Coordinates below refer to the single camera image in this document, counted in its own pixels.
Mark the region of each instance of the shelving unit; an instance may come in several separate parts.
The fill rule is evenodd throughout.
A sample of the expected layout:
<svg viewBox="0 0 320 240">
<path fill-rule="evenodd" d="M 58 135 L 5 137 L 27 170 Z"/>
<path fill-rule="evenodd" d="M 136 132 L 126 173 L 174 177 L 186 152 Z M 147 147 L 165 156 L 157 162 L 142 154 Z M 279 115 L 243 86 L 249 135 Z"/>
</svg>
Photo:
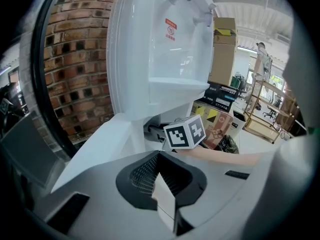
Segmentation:
<svg viewBox="0 0 320 240">
<path fill-rule="evenodd" d="M 271 144 L 274 144 L 275 141 L 277 140 L 277 138 L 279 137 L 280 132 L 282 130 L 282 127 L 280 129 L 275 128 L 275 123 L 277 121 L 277 118 L 279 115 L 287 117 L 287 119 L 286 119 L 286 123 L 287 123 L 289 118 L 294 116 L 294 115 L 292 115 L 292 110 L 293 110 L 294 104 L 296 102 L 296 99 L 291 98 L 290 96 L 286 95 L 283 91 L 281 91 L 280 89 L 276 88 L 275 86 L 273 86 L 272 84 L 270 84 L 266 81 L 256 81 L 253 85 L 252 90 L 255 89 L 256 83 L 261 84 L 261 88 L 259 90 L 258 96 L 255 96 L 253 94 L 251 94 L 251 96 L 250 96 L 250 100 L 252 97 L 256 98 L 254 108 L 257 106 L 258 102 L 261 101 L 261 102 L 267 104 L 272 110 L 277 112 L 277 116 L 276 116 L 274 122 L 270 123 L 270 122 L 264 120 L 263 118 L 261 118 L 257 115 L 254 115 L 255 109 L 253 109 L 250 113 L 247 112 L 247 108 L 249 106 L 249 104 L 247 104 L 245 107 L 245 110 L 244 110 L 244 116 L 247 121 L 247 123 L 244 126 L 244 130 L 264 139 L 267 142 L 270 142 Z M 270 89 L 271 91 L 277 93 L 278 95 L 292 101 L 292 105 L 290 107 L 289 113 L 282 111 L 280 108 L 275 107 L 274 105 L 270 104 L 269 101 L 266 100 L 265 98 L 260 97 L 260 93 L 261 93 L 263 86 Z"/>
</svg>

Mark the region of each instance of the black plastic bag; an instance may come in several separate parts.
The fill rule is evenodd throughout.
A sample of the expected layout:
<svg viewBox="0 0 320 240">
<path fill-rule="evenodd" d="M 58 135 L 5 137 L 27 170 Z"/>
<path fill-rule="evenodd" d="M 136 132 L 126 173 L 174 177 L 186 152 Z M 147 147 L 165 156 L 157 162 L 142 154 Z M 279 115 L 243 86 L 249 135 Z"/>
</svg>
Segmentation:
<svg viewBox="0 0 320 240">
<path fill-rule="evenodd" d="M 230 135 L 224 135 L 219 144 L 214 150 L 223 151 L 226 153 L 239 154 L 239 148 Z"/>
</svg>

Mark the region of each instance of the floor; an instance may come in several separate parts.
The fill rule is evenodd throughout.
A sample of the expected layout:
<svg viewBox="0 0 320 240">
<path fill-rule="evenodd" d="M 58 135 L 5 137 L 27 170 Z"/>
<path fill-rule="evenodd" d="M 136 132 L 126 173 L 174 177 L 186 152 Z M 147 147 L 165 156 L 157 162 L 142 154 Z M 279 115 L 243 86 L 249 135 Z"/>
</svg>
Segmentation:
<svg viewBox="0 0 320 240">
<path fill-rule="evenodd" d="M 269 117 L 263 117 L 263 112 L 269 113 L 270 110 L 268 109 L 267 105 L 264 103 L 261 104 L 261 110 L 254 110 L 254 115 L 263 118 L 266 121 L 269 121 L 270 123 L 273 123 L 273 121 Z M 244 100 L 237 99 L 232 104 L 232 109 L 234 111 L 237 111 L 239 113 L 244 112 L 244 108 L 246 107 L 246 103 Z M 285 140 L 281 139 L 280 136 L 277 138 L 274 144 L 271 144 L 245 130 L 241 130 L 235 138 L 233 138 L 236 142 L 239 153 L 240 154 L 252 154 L 252 153 L 260 153 L 260 152 L 267 152 L 277 149 Z"/>
</svg>

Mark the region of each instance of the brick wall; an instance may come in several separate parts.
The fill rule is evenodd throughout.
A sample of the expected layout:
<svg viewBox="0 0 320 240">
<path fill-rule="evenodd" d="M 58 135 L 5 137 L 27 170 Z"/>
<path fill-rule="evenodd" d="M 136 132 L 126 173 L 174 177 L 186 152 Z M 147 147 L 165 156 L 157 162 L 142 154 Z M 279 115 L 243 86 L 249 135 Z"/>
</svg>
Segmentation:
<svg viewBox="0 0 320 240">
<path fill-rule="evenodd" d="M 57 0 L 49 18 L 44 72 L 52 107 L 72 142 L 113 116 L 106 68 L 114 0 Z"/>
</svg>

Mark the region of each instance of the cardboard box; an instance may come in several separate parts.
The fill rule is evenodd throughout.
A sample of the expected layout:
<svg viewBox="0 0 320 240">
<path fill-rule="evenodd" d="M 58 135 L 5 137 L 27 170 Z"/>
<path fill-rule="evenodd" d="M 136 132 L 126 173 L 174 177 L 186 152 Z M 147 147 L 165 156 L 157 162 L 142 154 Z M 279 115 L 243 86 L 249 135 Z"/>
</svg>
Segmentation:
<svg viewBox="0 0 320 240">
<path fill-rule="evenodd" d="M 192 115 L 200 115 L 206 138 L 203 141 L 210 149 L 215 149 L 233 122 L 233 111 L 224 112 L 208 104 L 195 101 Z"/>
<path fill-rule="evenodd" d="M 213 62 L 208 80 L 229 86 L 232 79 L 237 27 L 234 18 L 214 18 Z"/>
<path fill-rule="evenodd" d="M 210 87 L 205 91 L 204 96 L 200 98 L 199 101 L 229 112 L 233 102 L 238 97 L 239 90 L 216 82 L 208 83 Z"/>
</svg>

